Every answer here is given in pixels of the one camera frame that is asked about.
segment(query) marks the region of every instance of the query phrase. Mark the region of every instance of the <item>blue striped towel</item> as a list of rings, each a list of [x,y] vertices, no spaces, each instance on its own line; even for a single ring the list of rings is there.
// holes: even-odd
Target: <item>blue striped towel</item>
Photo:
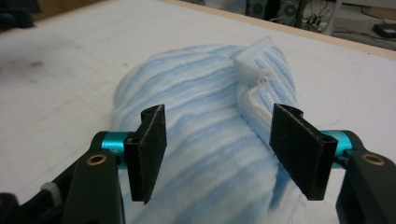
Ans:
[[[166,52],[128,74],[112,130],[135,130],[140,111],[165,104],[168,147],[147,205],[131,202],[120,173],[127,223],[289,222],[297,193],[269,147],[273,103],[296,97],[269,37]]]

